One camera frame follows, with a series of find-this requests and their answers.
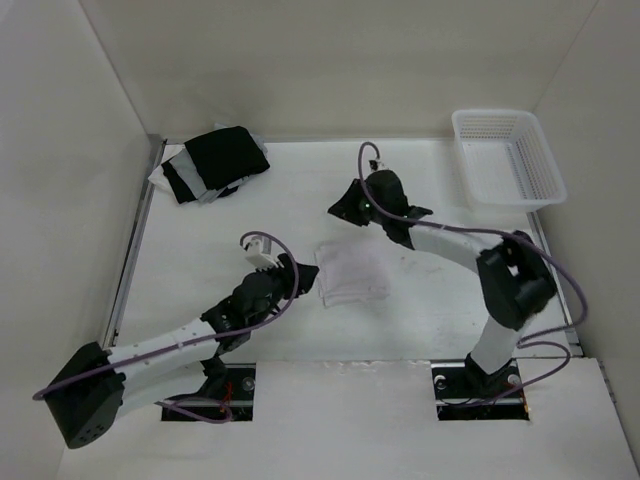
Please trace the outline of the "white tank top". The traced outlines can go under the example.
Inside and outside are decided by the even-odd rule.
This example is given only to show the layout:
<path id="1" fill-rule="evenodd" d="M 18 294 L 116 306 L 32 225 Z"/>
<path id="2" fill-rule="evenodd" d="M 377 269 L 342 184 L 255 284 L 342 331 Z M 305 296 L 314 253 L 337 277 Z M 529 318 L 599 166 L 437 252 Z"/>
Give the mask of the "white tank top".
<path id="1" fill-rule="evenodd" d="M 315 251 L 319 268 L 319 297 L 325 308 L 385 299 L 390 294 L 389 275 L 371 240 L 325 242 Z"/>

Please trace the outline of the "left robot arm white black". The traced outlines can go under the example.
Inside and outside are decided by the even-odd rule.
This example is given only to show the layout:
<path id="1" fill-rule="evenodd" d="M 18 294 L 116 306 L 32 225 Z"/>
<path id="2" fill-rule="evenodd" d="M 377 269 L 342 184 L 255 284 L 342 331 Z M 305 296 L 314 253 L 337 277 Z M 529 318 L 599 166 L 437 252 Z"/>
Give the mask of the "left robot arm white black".
<path id="1" fill-rule="evenodd" d="M 38 400 L 48 407 L 66 446 L 83 448 L 127 413 L 150 404 L 214 398 L 227 373 L 222 356 L 307 294 L 319 269 L 288 255 L 246 275 L 230 295 L 168 333 L 125 346 L 81 346 Z"/>

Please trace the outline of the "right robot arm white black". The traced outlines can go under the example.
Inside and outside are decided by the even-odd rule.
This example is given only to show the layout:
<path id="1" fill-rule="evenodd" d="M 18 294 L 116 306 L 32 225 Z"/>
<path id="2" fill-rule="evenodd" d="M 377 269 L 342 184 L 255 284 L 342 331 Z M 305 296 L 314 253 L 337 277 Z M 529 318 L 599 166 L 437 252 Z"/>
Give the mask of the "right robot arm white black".
<path id="1" fill-rule="evenodd" d="M 557 293 L 541 256 L 524 245 L 530 237 L 515 231 L 497 242 L 427 227 L 424 223 L 432 211 L 411 205 L 391 170 L 376 171 L 365 181 L 353 180 L 328 213 L 359 227 L 375 223 L 392 242 L 439 256 L 477 275 L 489 317 L 465 358 L 463 380 L 476 398 L 495 393 L 531 319 Z"/>

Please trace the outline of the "folded black tank top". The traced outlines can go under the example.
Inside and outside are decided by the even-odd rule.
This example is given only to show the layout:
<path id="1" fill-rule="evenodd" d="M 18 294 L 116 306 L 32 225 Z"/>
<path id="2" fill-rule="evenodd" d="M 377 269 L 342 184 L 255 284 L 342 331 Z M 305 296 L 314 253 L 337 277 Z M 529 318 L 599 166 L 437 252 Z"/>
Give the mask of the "folded black tank top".
<path id="1" fill-rule="evenodd" d="M 242 126 L 192 138 L 185 142 L 185 148 L 208 190 L 222 190 L 270 168 L 265 154 Z"/>

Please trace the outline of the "stack of folded tank tops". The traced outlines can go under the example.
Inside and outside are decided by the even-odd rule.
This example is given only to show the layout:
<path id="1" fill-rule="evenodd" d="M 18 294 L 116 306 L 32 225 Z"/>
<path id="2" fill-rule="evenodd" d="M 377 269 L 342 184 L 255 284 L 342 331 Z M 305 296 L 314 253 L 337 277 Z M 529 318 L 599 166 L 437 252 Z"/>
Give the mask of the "stack of folded tank tops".
<path id="1" fill-rule="evenodd" d="M 223 128 L 229 127 L 217 124 L 214 126 L 213 131 Z M 251 132 L 249 133 L 267 158 L 268 150 L 263 139 Z M 199 176 L 184 143 L 184 146 L 177 153 L 161 162 L 160 165 L 153 170 L 148 180 L 153 183 L 155 187 L 172 194 L 179 204 L 191 202 L 208 204 L 235 193 L 240 186 L 255 176 L 257 175 L 244 177 L 229 184 L 222 190 L 208 190 Z"/>

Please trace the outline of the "white plastic mesh basket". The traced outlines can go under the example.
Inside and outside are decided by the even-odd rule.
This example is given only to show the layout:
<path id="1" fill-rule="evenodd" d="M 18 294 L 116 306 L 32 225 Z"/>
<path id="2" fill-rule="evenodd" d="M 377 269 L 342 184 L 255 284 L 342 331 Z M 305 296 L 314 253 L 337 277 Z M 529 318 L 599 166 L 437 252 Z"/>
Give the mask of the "white plastic mesh basket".
<path id="1" fill-rule="evenodd" d="M 520 214 L 562 204 L 568 193 L 538 118 L 511 109 L 451 115 L 458 170 L 470 206 Z"/>

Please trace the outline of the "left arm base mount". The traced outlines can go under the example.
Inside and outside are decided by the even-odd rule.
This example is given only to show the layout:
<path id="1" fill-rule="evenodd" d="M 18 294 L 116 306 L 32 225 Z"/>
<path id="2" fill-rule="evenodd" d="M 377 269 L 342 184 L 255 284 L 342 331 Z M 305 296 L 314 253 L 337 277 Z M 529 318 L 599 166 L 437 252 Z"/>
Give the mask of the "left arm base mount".
<path id="1" fill-rule="evenodd" d="M 220 359 L 214 376 L 193 393 L 171 397 L 165 404 L 177 403 L 179 411 L 161 407 L 161 422 L 195 422 L 194 416 L 214 423 L 251 422 L 256 392 L 255 363 L 225 364 Z"/>

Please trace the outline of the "right aluminium table rail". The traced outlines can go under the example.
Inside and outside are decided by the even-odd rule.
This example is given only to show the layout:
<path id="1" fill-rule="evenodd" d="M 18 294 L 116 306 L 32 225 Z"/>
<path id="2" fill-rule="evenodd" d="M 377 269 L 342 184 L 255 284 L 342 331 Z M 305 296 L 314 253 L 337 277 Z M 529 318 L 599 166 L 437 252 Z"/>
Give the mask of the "right aluminium table rail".
<path id="1" fill-rule="evenodd" d="M 544 233 L 541 220 L 537 213 L 528 213 L 527 220 L 530 226 L 530 236 L 534 243 L 540 247 L 545 253 L 551 254 L 549 243 Z M 566 298 L 562 289 L 562 276 L 549 264 L 552 277 L 556 283 L 557 294 L 549 301 L 544 311 L 539 314 L 530 328 L 528 334 L 536 333 L 541 330 L 565 327 L 565 330 L 559 332 L 548 333 L 544 336 L 536 338 L 536 341 L 549 341 L 564 345 L 571 353 L 572 357 L 583 357 L 584 352 L 578 335 L 573 327 L 573 318 L 569 312 Z"/>

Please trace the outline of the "aluminium table rail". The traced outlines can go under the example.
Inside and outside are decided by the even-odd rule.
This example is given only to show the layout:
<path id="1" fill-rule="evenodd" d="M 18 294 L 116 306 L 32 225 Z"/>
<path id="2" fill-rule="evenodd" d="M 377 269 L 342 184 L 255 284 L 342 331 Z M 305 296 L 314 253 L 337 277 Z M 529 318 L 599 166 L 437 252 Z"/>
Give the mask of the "aluminium table rail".
<path id="1" fill-rule="evenodd" d="M 166 140 L 161 135 L 150 134 L 147 136 L 147 139 L 150 143 L 150 154 L 145 163 L 145 170 L 138 195 L 135 215 L 133 216 L 129 231 L 122 267 L 116 278 L 112 302 L 107 310 L 108 315 L 105 319 L 104 331 L 99 337 L 99 343 L 102 347 L 115 345 L 119 336 L 154 194 L 155 186 L 148 180 L 148 177 L 152 174 L 153 170 L 160 165 L 166 146 Z"/>
<path id="2" fill-rule="evenodd" d="M 545 253 L 551 254 L 549 243 L 544 233 L 541 220 L 537 213 L 528 213 L 527 220 L 530 226 L 530 236 L 534 243 L 540 247 Z M 528 334 L 536 333 L 541 330 L 565 327 L 565 330 L 559 332 L 548 333 L 544 336 L 536 338 L 536 341 L 549 341 L 564 345 L 571 353 L 572 357 L 583 357 L 584 352 L 578 335 L 573 327 L 573 318 L 569 312 L 566 298 L 562 289 L 562 276 L 549 264 L 552 277 L 556 283 L 557 294 L 549 301 L 544 311 L 539 314 L 530 328 Z"/>

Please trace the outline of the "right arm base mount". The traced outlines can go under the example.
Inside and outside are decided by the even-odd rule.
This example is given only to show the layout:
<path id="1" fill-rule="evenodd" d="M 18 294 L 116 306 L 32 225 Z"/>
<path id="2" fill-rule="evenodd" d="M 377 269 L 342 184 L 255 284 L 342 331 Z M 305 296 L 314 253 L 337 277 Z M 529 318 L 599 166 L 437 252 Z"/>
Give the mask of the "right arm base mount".
<path id="1" fill-rule="evenodd" d="M 431 376 L 440 421 L 528 421 L 529 411 L 515 360 L 486 376 L 468 359 L 433 362 Z"/>

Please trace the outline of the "left aluminium table rail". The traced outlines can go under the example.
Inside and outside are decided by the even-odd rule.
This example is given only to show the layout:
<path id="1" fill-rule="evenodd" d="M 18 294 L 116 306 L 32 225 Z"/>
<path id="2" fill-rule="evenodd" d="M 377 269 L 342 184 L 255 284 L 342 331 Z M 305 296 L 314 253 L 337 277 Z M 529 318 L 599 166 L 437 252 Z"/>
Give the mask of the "left aluminium table rail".
<path id="1" fill-rule="evenodd" d="M 99 337 L 99 343 L 102 347 L 115 345 L 119 336 L 154 194 L 155 186 L 148 180 L 148 177 L 152 174 L 153 170 L 160 165 L 166 146 L 166 140 L 161 135 L 150 134 L 147 136 L 147 139 L 150 143 L 150 154 L 145 163 L 145 170 L 138 195 L 135 215 L 133 216 L 129 231 L 122 267 L 116 278 L 112 302 L 107 310 L 108 315 L 105 319 L 104 331 Z"/>

